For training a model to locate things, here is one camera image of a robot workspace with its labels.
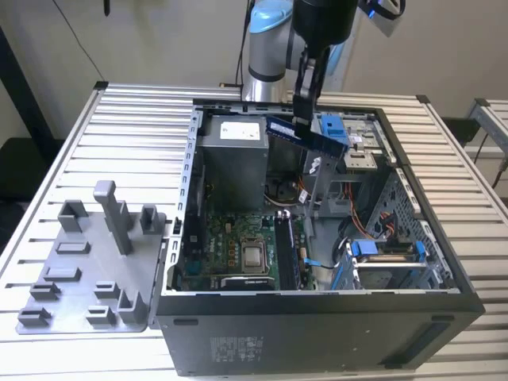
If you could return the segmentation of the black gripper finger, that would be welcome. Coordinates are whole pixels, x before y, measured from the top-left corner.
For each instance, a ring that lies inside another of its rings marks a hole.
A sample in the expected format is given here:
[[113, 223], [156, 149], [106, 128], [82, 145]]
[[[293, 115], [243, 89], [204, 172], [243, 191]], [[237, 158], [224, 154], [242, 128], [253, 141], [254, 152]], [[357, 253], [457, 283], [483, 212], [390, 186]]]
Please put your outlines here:
[[325, 80], [325, 73], [329, 62], [329, 47], [326, 47], [316, 61], [316, 98], [321, 96], [321, 90]]
[[293, 123], [295, 135], [308, 145], [313, 142], [311, 125], [315, 106], [316, 68], [315, 58], [311, 56], [309, 48], [305, 47], [299, 61], [298, 75], [294, 86]]

